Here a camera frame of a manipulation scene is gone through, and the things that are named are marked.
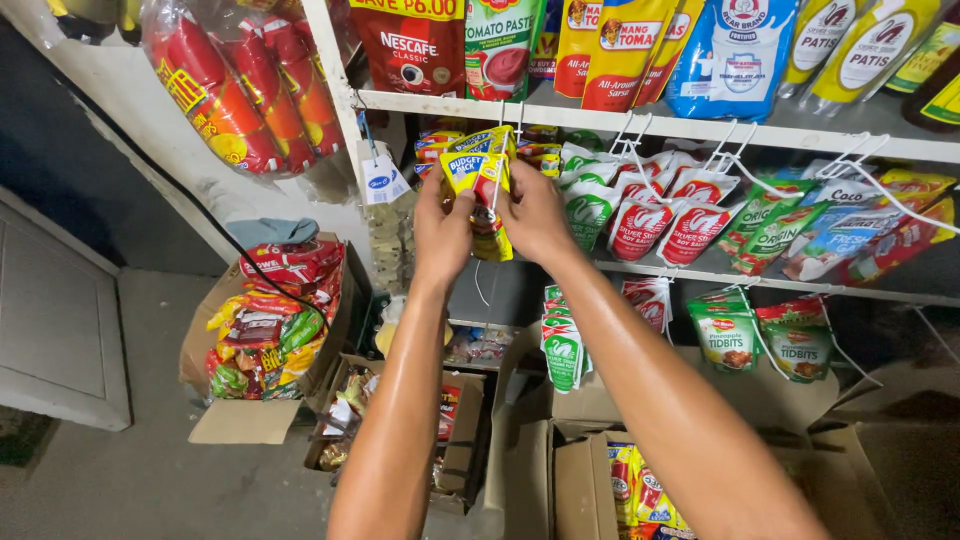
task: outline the price tag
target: price tag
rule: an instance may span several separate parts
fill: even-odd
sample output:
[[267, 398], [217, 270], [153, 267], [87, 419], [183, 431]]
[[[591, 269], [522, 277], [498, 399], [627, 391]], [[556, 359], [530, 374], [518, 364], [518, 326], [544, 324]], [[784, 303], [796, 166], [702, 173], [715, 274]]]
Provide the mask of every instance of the price tag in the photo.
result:
[[363, 162], [364, 185], [367, 187], [367, 204], [390, 204], [410, 191], [406, 179], [396, 170], [396, 166], [387, 154], [381, 154], [375, 160]]

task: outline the nescafe classic coffee pouch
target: nescafe classic coffee pouch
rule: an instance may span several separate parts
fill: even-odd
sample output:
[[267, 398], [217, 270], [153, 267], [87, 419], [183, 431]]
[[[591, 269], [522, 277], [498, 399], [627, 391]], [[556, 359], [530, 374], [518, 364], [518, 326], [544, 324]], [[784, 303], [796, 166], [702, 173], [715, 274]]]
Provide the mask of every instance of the nescafe classic coffee pouch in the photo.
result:
[[350, 0], [377, 90], [464, 97], [466, 0]]

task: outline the forearm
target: forearm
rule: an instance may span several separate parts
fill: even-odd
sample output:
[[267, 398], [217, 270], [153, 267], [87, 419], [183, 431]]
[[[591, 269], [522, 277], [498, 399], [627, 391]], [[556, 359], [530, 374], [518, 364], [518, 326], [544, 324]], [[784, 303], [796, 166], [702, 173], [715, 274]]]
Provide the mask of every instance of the forearm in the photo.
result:
[[823, 538], [802, 497], [729, 404], [580, 256], [548, 271], [624, 424], [706, 538]]
[[337, 487], [331, 539], [420, 537], [440, 422], [444, 303], [438, 283], [414, 280]]

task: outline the white wall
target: white wall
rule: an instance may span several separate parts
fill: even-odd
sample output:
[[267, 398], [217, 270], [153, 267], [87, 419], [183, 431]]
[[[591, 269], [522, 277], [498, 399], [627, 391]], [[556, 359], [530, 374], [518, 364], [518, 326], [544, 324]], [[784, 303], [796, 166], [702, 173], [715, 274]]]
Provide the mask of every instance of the white wall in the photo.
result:
[[[372, 268], [367, 228], [354, 202], [311, 203], [295, 180], [282, 182], [282, 189], [268, 189], [234, 172], [207, 149], [157, 80], [142, 50], [127, 46], [116, 33], [107, 40], [109, 46], [95, 47], [64, 39], [47, 49], [43, 42], [49, 36], [46, 33], [50, 32], [49, 22], [53, 19], [45, 10], [43, 0], [0, 2], [0, 12], [13, 26], [96, 102], [160, 168], [189, 187], [201, 200], [205, 200], [208, 193], [216, 194], [211, 205], [221, 220], [310, 217], [322, 231], [334, 232], [353, 242], [364, 265]], [[17, 82], [7, 80], [3, 84]], [[108, 138], [117, 142], [116, 137]], [[236, 260], [236, 253], [190, 208], [180, 193], [159, 175], [144, 170], [149, 166], [142, 160], [132, 156], [132, 161], [221, 257]]]

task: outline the black cable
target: black cable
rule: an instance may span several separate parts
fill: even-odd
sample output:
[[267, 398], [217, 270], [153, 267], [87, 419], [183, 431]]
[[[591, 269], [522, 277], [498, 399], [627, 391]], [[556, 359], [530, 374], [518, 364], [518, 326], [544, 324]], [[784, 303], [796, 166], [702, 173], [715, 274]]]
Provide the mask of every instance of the black cable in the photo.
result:
[[74, 85], [73, 81], [71, 81], [69, 77], [64, 75], [63, 72], [60, 71], [55, 65], [53, 65], [52, 62], [47, 60], [47, 58], [43, 54], [41, 54], [39, 51], [36, 51], [36, 52], [39, 58], [41, 59], [41, 61], [44, 61], [47, 64], [48, 69], [50, 69], [50, 71], [54, 74], [54, 78], [57, 79], [57, 81], [61, 85], [65, 86], [68, 90], [70, 90], [70, 92], [78, 100], [80, 100], [88, 109], [90, 109], [94, 114], [96, 114], [98, 118], [100, 118], [105, 124], [107, 124], [107, 126], [111, 130], [113, 130], [113, 132], [118, 137], [120, 137], [120, 139], [122, 139], [124, 143], [126, 143], [127, 146], [130, 147], [130, 149], [139, 158], [141, 158], [145, 163], [147, 163], [148, 166], [150, 166], [150, 168], [154, 169], [157, 172], [157, 174], [163, 177], [164, 180], [169, 182], [173, 187], [177, 189], [177, 191], [179, 191], [184, 197], [186, 197], [187, 201], [190, 201], [190, 204], [192, 204], [194, 207], [196, 207], [197, 210], [200, 211], [200, 214], [210, 223], [210, 225], [213, 226], [213, 228], [217, 231], [217, 233], [219, 233], [223, 238], [225, 238], [227, 242], [229, 242], [230, 246], [232, 246], [233, 249], [236, 250], [238, 254], [240, 254], [240, 257], [243, 260], [245, 260], [247, 264], [249, 264], [253, 268], [253, 271], [256, 272], [256, 275], [261, 280], [266, 282], [269, 286], [273, 287], [276, 290], [276, 292], [282, 294], [283, 296], [286, 296], [287, 298], [294, 300], [295, 302], [304, 306], [307, 309], [318, 312], [320, 314], [321, 327], [325, 329], [327, 333], [329, 333], [330, 325], [327, 324], [326, 317], [319, 309], [317, 309], [314, 305], [310, 304], [309, 302], [303, 300], [302, 298], [299, 298], [287, 292], [283, 287], [281, 287], [276, 282], [268, 278], [267, 275], [264, 274], [263, 271], [260, 270], [260, 268], [256, 265], [256, 261], [254, 261], [253, 258], [250, 256], [250, 254], [247, 253], [247, 250], [245, 250], [243, 246], [240, 245], [240, 242], [238, 242], [233, 237], [233, 235], [230, 234], [227, 231], [227, 229], [225, 229], [224, 226], [220, 224], [220, 221], [218, 221], [217, 218], [212, 213], [210, 213], [210, 210], [208, 210], [206, 208], [206, 205], [203, 202], [201, 202], [196, 195], [193, 194], [193, 191], [190, 191], [190, 189], [188, 189], [185, 185], [181, 184], [180, 181], [174, 178], [170, 173], [165, 171], [162, 167], [160, 167], [159, 164], [156, 163], [156, 161], [154, 161], [149, 155], [147, 155], [147, 153], [145, 153], [136, 144], [136, 142], [134, 142], [133, 139], [131, 139], [130, 136], [127, 135], [127, 133], [123, 131], [123, 129], [119, 125], [117, 125], [116, 122], [113, 121], [113, 119], [109, 116], [109, 114], [107, 114], [103, 109], [101, 109], [100, 106], [98, 106], [96, 102], [90, 99], [90, 97], [87, 96], [78, 86]]

